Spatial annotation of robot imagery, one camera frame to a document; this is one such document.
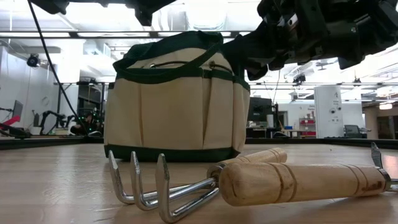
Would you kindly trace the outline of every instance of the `wooden table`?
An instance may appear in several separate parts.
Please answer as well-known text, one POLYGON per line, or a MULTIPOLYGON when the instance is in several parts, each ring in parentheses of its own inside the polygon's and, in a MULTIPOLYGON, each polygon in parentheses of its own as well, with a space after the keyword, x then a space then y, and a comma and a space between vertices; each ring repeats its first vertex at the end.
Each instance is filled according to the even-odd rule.
MULTIPOLYGON (((272 147, 288 162, 372 164, 370 149, 331 145, 252 145, 244 154, 272 147)), ((382 150, 386 170, 398 177, 398 151, 382 150)), ((128 162, 119 161, 125 188, 128 162)), ((209 164, 169 164, 171 181, 203 179, 209 164)), ((155 164, 142 163, 145 190, 155 189, 155 164)), ((114 196, 102 145, 0 151, 0 223, 162 223, 157 210, 143 212, 114 196)), ((231 207, 217 196, 179 223, 398 223, 398 195, 231 207)))

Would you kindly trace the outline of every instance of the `metal tines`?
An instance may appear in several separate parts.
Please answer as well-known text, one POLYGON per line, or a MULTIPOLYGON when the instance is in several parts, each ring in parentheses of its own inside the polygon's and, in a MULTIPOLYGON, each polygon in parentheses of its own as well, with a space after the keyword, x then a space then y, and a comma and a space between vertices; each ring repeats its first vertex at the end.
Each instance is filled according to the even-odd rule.
MULTIPOLYGON (((382 163, 382 157, 381 157, 381 151, 378 148, 378 146, 376 145, 376 143, 372 142, 371 145, 371 149, 372 149, 372 160, 375 166, 379 167, 379 168, 383 168, 383 163, 382 163)), ((389 179, 387 180, 390 185, 390 189, 388 189, 387 191, 389 192, 398 192, 398 179, 389 179)))
POLYGON ((212 174, 214 177, 209 177, 206 180, 197 182, 195 184, 183 185, 179 187, 169 187, 170 175, 165 156, 160 154, 157 161, 157 168, 155 173, 156 192, 144 193, 142 189, 141 170, 135 152, 131 153, 130 175, 132 185, 132 195, 128 195, 123 188, 120 173, 113 152, 109 151, 109 163, 111 169, 111 177, 113 187, 117 198, 126 204, 136 204, 138 208, 144 211, 153 210, 159 207, 160 217, 166 223, 175 223, 193 212, 200 205, 203 205, 212 199, 218 193, 218 178, 214 174, 219 174, 222 167, 213 166, 208 171, 208 176, 212 174), (206 192, 200 197, 186 203, 182 207, 170 211, 170 201, 176 200, 196 191, 206 189, 206 192))

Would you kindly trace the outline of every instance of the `ceiling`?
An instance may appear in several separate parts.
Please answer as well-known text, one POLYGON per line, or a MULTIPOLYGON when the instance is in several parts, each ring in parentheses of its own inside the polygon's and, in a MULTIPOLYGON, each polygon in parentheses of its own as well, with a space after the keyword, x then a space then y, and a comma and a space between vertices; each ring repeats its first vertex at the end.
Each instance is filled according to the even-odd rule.
MULTIPOLYGON (((70 3, 66 15, 50 15, 38 7, 35 12, 44 31, 182 31, 182 30, 254 30, 261 22, 257 15, 259 0, 181 0, 162 8, 153 15, 152 27, 142 27, 133 9, 110 4, 107 8, 95 3, 70 3)), ((25 0, 0 0, 0 31, 36 31, 33 18, 25 0)), ((84 54, 81 75, 111 82, 115 72, 112 63, 123 57, 135 45, 158 39, 96 39, 95 45, 106 45, 110 55, 84 54)), ((67 48, 77 40, 46 40, 49 47, 67 48)), ((13 39, 12 46, 41 46, 38 39, 13 39)), ((340 70, 335 58, 314 61, 304 66, 288 64, 280 71, 269 72, 259 81, 252 82, 252 95, 291 100, 292 94, 300 99, 310 98, 316 85, 292 86, 299 74, 306 83, 352 83, 360 78, 362 83, 398 83, 398 46, 385 52, 367 56, 360 65, 340 70)), ((343 86, 345 99, 388 99, 398 94, 398 86, 343 86)))

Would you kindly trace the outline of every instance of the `garden tool bag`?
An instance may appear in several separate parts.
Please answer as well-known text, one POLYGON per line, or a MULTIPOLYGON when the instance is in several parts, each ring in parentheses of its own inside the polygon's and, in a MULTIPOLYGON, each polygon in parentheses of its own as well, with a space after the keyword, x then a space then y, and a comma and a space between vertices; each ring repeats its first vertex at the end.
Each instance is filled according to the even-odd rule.
POLYGON ((249 85, 225 59, 220 34, 184 32, 133 46, 114 63, 105 153, 140 161, 218 162, 243 150, 249 85))

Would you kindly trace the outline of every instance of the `chair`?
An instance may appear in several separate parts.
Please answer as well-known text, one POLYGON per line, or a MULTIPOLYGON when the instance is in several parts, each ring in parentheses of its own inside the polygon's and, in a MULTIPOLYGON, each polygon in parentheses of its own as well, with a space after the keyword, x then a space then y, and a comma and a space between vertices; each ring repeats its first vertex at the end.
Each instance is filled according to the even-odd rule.
POLYGON ((344 125, 347 138, 362 138, 358 125, 344 125))

